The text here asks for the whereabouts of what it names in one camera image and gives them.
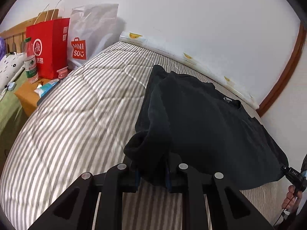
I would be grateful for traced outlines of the person's right hand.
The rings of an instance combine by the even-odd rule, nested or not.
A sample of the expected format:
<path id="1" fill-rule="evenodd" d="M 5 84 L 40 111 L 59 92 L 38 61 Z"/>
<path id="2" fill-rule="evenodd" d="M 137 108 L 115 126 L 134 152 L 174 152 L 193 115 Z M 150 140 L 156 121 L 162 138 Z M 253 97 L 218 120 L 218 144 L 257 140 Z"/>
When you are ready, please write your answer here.
<path id="1" fill-rule="evenodd" d="M 295 193 L 295 186 L 291 185 L 288 187 L 288 192 L 286 198 L 281 205 L 281 208 L 294 212 L 298 209 L 301 199 L 302 192 L 298 191 Z"/>

